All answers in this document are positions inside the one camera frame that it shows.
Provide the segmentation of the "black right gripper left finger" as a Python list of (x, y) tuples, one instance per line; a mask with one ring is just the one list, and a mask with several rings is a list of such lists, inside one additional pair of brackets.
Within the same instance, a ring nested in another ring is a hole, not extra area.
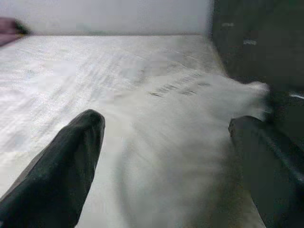
[(3, 228), (73, 228), (94, 180), (105, 118), (88, 109), (63, 127), (0, 199)]

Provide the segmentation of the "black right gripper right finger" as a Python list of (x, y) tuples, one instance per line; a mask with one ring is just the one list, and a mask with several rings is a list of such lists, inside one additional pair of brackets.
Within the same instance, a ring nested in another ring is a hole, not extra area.
[(272, 125), (252, 116), (228, 127), (245, 187), (267, 228), (304, 226), (304, 152)]

